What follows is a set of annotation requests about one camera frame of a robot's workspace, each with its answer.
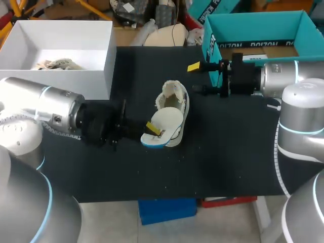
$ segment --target black table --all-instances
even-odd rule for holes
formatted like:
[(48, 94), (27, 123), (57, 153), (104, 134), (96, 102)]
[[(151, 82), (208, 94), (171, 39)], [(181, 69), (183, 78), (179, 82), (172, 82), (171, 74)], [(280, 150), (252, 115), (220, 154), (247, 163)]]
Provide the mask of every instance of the black table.
[[(117, 152), (45, 132), (43, 172), (80, 203), (209, 196), (282, 194), (274, 160), (276, 104), (258, 96), (203, 97), (193, 84), (209, 84), (208, 74), (189, 74), (203, 55), (200, 47), (117, 48), (112, 100), (127, 99), (127, 115), (150, 119), (165, 81), (188, 90), (190, 110), (181, 145), (149, 149), (127, 139)], [(279, 155), (290, 193), (323, 169), (319, 163)]]

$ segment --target yellow label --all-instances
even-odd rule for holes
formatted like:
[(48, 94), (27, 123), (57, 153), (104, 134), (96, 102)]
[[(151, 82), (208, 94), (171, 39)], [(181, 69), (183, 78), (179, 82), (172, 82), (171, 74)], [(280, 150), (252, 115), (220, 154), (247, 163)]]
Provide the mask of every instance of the yellow label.
[(149, 121), (146, 124), (146, 127), (149, 128), (152, 132), (154, 132), (157, 136), (160, 136), (161, 131), (157, 129), (152, 123)]
[(188, 66), (187, 72), (197, 70), (197, 69), (199, 69), (199, 67), (200, 67), (200, 62), (196, 62), (194, 64), (191, 64), (191, 65)]

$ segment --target white cardboard box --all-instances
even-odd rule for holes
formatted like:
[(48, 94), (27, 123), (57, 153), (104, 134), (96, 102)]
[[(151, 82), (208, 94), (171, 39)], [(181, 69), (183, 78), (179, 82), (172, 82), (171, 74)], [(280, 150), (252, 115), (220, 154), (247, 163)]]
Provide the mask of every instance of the white cardboard box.
[[(30, 70), (40, 61), (61, 58), (84, 70)], [(115, 59), (111, 21), (20, 20), (0, 50), (0, 79), (19, 77), (107, 100)]]

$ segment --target red object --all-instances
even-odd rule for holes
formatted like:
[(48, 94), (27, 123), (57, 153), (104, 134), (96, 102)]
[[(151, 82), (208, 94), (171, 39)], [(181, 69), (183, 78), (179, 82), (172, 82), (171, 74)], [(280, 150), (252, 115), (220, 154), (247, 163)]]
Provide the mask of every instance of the red object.
[(184, 25), (189, 29), (189, 30), (192, 30), (192, 29), (196, 29), (196, 28), (199, 28), (199, 29), (202, 29), (203, 28), (203, 25), (200, 24), (197, 20), (195, 20), (194, 18), (192, 18), (188, 13), (185, 13), (185, 16), (184, 16)]
[(201, 206), (203, 208), (214, 208), (214, 207), (228, 206), (234, 204), (250, 203), (252, 201), (256, 201), (257, 199), (258, 199), (257, 196), (242, 196), (242, 197), (236, 197), (234, 199), (229, 199), (229, 200), (214, 200), (214, 201), (205, 201), (202, 199)]
[(9, 23), (13, 16), (14, 14), (12, 12), (8, 12), (0, 18), (0, 29), (3, 29), (6, 26), (6, 24)]

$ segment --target white shoe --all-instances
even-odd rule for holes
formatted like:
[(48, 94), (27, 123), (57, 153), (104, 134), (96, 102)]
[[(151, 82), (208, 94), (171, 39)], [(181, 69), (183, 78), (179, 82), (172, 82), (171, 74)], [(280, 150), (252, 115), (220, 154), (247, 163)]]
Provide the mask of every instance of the white shoe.
[(167, 147), (177, 146), (182, 140), (184, 124), (189, 111), (189, 96), (186, 88), (177, 80), (166, 81), (162, 87), (162, 93), (155, 101), (155, 105), (158, 110), (174, 107), (181, 111), (183, 115), (182, 124), (166, 144)]
[(160, 136), (144, 133), (141, 143), (149, 148), (163, 148), (167, 145), (174, 133), (181, 127), (183, 114), (177, 108), (166, 107), (158, 110), (152, 117), (151, 123), (161, 131)]

